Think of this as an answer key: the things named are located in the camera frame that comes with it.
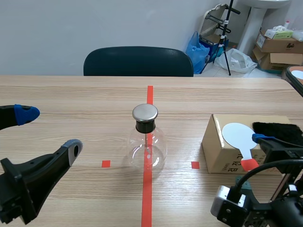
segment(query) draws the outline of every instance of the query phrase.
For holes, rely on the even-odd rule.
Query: red tape marker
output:
[[[191,168],[192,169],[200,169],[199,162],[191,162]]]
[[[147,103],[153,104],[153,86],[147,87]],[[147,145],[150,155],[144,151],[141,227],[152,227],[152,133],[147,134]]]
[[[103,160],[101,167],[102,168],[110,168],[110,160]]]

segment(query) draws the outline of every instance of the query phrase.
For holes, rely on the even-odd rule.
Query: blue plastic bag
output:
[[[190,57],[193,63],[195,74],[199,74],[202,71],[205,66],[205,59],[208,53],[209,48],[206,48],[199,43],[198,32],[195,32],[186,49],[186,54]]]

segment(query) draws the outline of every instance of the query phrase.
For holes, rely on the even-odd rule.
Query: red object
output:
[[[243,167],[244,171],[248,172],[254,168],[257,168],[259,164],[255,159],[252,158],[248,160],[241,160],[241,166]]]
[[[147,104],[153,104],[153,86],[147,87]],[[152,133],[147,134],[147,144],[152,144]],[[152,155],[144,151],[141,227],[152,227]]]
[[[199,162],[191,162],[191,168],[192,169],[200,169]]]
[[[102,168],[110,168],[110,160],[103,160],[101,167]]]

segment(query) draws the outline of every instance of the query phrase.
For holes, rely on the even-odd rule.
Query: cardboard box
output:
[[[266,53],[303,53],[303,42],[294,38],[269,39],[263,32],[259,32],[257,47]]]
[[[269,73],[281,74],[288,65],[303,64],[303,54],[299,53],[264,53],[257,47],[253,49],[253,59],[258,67]]]
[[[285,30],[285,31],[275,31],[272,29],[269,29],[265,32],[264,36],[270,38],[270,39],[286,39],[290,38],[293,35],[292,30]]]
[[[289,124],[290,121],[285,116],[255,116],[255,115],[235,115],[235,114],[212,114],[203,140],[202,146],[205,154],[207,169],[209,173],[245,174],[240,161],[241,153],[238,149],[229,145],[223,138],[222,129],[225,125],[233,122],[245,124],[252,128],[254,122],[276,122]],[[265,160],[265,153],[259,144],[251,150],[252,157],[259,164]],[[275,169],[268,169],[259,174],[280,175]]]

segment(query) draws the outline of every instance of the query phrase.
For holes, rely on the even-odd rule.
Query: black chair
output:
[[[85,76],[193,77],[190,58],[182,51],[148,46],[101,48],[85,59]]]

